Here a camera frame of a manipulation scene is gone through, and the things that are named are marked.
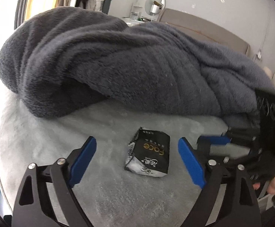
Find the black tissue packet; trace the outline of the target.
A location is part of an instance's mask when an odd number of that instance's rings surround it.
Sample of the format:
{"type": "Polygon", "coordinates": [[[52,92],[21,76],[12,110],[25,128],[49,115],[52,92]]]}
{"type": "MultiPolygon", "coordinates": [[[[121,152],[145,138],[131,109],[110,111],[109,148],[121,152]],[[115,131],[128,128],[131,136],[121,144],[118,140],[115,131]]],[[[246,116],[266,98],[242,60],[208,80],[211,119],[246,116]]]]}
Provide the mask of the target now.
{"type": "Polygon", "coordinates": [[[140,127],[128,144],[124,169],[151,177],[164,177],[169,170],[170,136],[140,127]]]}

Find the light grey bed mattress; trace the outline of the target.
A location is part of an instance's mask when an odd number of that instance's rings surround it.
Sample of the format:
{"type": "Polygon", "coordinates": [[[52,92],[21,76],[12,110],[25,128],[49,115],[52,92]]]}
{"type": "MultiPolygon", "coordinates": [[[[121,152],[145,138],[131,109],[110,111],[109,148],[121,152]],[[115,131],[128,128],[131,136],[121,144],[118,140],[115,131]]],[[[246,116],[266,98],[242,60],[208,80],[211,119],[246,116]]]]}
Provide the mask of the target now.
{"type": "Polygon", "coordinates": [[[50,165],[93,136],[97,151],[74,193],[94,226],[180,226],[199,187],[178,153],[178,140],[195,145],[201,135],[219,135],[217,117],[134,112],[107,100],[58,119],[33,116],[18,96],[0,86],[0,182],[10,206],[27,166],[50,165]],[[128,144],[140,128],[171,138],[168,174],[141,176],[124,169],[128,144]]]}

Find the beige bed headboard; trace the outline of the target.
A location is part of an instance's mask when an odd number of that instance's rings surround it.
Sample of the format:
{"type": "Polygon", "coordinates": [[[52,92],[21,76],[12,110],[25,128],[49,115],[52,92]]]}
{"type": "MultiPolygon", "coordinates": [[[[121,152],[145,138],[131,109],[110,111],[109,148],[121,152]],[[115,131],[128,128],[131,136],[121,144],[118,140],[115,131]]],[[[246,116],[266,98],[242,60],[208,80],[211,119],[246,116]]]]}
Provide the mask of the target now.
{"type": "Polygon", "coordinates": [[[164,9],[158,22],[168,24],[197,40],[215,42],[227,46],[235,52],[249,56],[250,45],[237,35],[206,19],[186,12],[164,9]]]}

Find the round white vanity mirror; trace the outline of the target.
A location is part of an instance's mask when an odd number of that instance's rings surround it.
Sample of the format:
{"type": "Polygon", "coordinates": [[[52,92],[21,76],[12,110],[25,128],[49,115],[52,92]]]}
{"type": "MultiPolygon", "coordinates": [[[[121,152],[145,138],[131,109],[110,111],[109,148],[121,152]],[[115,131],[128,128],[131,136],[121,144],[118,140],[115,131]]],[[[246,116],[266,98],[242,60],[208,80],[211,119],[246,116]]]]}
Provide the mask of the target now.
{"type": "Polygon", "coordinates": [[[158,15],[166,6],[166,0],[146,0],[145,12],[148,15],[158,15]]]}

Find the dark grey fleece blanket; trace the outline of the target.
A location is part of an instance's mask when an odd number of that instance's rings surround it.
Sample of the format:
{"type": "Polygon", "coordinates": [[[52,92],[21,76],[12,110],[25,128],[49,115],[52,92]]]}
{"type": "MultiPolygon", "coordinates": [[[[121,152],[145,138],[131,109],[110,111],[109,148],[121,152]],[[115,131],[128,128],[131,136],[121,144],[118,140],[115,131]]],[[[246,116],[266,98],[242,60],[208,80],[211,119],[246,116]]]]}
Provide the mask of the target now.
{"type": "Polygon", "coordinates": [[[24,22],[0,51],[0,79],[30,113],[66,116],[111,98],[132,109],[258,126],[255,90],[274,90],[244,54],[164,23],[128,26],[58,7],[24,22]]]}

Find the grey curtain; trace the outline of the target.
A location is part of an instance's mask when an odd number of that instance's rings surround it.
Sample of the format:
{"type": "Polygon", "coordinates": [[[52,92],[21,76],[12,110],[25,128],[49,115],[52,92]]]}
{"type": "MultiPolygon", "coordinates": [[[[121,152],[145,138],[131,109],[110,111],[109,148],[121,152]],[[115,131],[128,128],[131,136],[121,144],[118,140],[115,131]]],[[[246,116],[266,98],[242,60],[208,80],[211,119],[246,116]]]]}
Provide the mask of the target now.
{"type": "Polygon", "coordinates": [[[14,20],[15,30],[24,22],[27,2],[28,0],[18,0],[17,2],[14,20]]]}

